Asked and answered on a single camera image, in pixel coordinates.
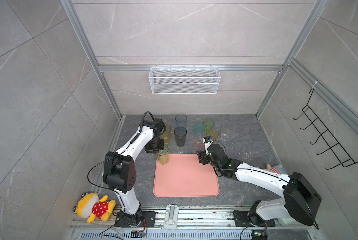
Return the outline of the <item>tall blue glass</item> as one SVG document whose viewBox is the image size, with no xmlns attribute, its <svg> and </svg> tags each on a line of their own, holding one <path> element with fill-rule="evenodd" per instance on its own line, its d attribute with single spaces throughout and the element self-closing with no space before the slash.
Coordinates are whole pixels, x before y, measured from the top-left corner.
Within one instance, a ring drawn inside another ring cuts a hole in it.
<svg viewBox="0 0 358 240">
<path fill-rule="evenodd" d="M 185 114 L 175 116 L 176 126 L 186 128 L 188 117 Z"/>
</svg>

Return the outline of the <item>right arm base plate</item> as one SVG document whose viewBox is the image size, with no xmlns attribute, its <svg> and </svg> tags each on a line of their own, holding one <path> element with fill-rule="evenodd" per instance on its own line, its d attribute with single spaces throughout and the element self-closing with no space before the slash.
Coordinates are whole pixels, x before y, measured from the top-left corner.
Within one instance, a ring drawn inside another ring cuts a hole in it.
<svg viewBox="0 0 358 240">
<path fill-rule="evenodd" d="M 236 227 L 275 227 L 274 220 L 265 221 L 257 214 L 248 211 L 234 210 L 232 212 Z"/>
</svg>

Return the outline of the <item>pink tray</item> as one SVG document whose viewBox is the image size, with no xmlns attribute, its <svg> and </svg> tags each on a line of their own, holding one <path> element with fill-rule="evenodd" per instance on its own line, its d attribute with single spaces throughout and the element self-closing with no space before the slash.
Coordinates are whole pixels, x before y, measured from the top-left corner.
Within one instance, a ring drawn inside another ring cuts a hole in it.
<svg viewBox="0 0 358 240">
<path fill-rule="evenodd" d="M 153 193 L 158 198 L 216 197 L 218 177 L 196 154 L 170 154 L 167 164 L 156 161 Z"/>
</svg>

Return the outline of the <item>tall yellow glass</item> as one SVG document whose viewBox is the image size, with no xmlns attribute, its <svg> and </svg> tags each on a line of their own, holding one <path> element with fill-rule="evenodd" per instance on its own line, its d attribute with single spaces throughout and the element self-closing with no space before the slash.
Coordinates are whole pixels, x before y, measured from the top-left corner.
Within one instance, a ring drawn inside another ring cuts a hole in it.
<svg viewBox="0 0 358 240">
<path fill-rule="evenodd" d="M 171 142 L 171 134 L 172 128 L 169 124 L 165 124 L 165 128 L 163 129 L 160 138 L 164 140 L 164 144 L 168 145 Z"/>
</svg>

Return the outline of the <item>tall green glass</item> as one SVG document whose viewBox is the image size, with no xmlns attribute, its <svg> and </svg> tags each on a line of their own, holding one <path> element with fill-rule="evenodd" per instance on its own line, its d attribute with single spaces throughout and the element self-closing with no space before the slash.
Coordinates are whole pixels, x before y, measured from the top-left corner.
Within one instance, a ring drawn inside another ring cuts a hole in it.
<svg viewBox="0 0 358 240">
<path fill-rule="evenodd" d="M 163 149 L 158 150 L 156 152 L 158 161 L 160 162 L 160 164 L 162 165 L 166 165 L 169 162 L 169 147 L 168 145 L 164 144 Z"/>
</svg>

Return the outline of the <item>tall dark grey glass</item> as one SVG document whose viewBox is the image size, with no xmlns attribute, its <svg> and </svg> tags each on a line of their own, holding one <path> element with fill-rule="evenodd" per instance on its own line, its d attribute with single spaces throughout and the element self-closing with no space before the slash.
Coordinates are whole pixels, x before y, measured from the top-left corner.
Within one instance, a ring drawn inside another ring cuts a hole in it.
<svg viewBox="0 0 358 240">
<path fill-rule="evenodd" d="M 185 127 L 176 127 L 174 130 L 175 140 L 178 147 L 183 147 L 186 142 L 187 129 Z"/>
</svg>

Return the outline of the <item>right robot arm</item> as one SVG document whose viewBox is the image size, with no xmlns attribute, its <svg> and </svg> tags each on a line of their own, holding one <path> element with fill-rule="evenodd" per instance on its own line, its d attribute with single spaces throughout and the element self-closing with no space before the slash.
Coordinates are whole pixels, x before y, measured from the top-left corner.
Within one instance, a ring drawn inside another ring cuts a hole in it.
<svg viewBox="0 0 358 240">
<path fill-rule="evenodd" d="M 300 173 L 283 174 L 278 168 L 260 169 L 229 158 L 225 149 L 211 137 L 202 139 L 203 150 L 197 151 L 202 165 L 211 165 L 218 177 L 250 183 L 279 196 L 276 200 L 257 200 L 247 213 L 250 226 L 263 226 L 273 219 L 294 219 L 305 226 L 319 228 L 316 215 L 322 198 Z"/>
</svg>

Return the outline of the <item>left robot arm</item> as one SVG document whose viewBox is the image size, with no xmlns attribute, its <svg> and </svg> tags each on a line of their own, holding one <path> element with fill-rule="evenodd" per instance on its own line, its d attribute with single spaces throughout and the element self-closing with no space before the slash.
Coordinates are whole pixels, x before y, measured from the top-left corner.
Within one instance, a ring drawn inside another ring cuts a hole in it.
<svg viewBox="0 0 358 240">
<path fill-rule="evenodd" d="M 116 152 L 108 152 L 102 162 L 105 188 L 118 196 L 122 217 L 131 227 L 142 221 L 141 204 L 134 190 L 137 178 L 135 160 L 141 151 L 155 154 L 163 150 L 164 140 L 160 135 L 165 130 L 163 120 L 145 112 L 135 134 Z"/>
</svg>

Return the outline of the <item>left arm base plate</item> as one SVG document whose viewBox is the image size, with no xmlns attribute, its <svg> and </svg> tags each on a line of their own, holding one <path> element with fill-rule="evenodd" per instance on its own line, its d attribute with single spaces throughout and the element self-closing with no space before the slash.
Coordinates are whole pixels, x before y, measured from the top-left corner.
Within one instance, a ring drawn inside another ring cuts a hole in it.
<svg viewBox="0 0 358 240">
<path fill-rule="evenodd" d="M 154 211 L 142 211 L 138 212 L 135 215 L 120 213 L 116 217 L 115 227 L 124 227 L 124 228 L 153 228 L 156 221 L 156 212 Z"/>
</svg>

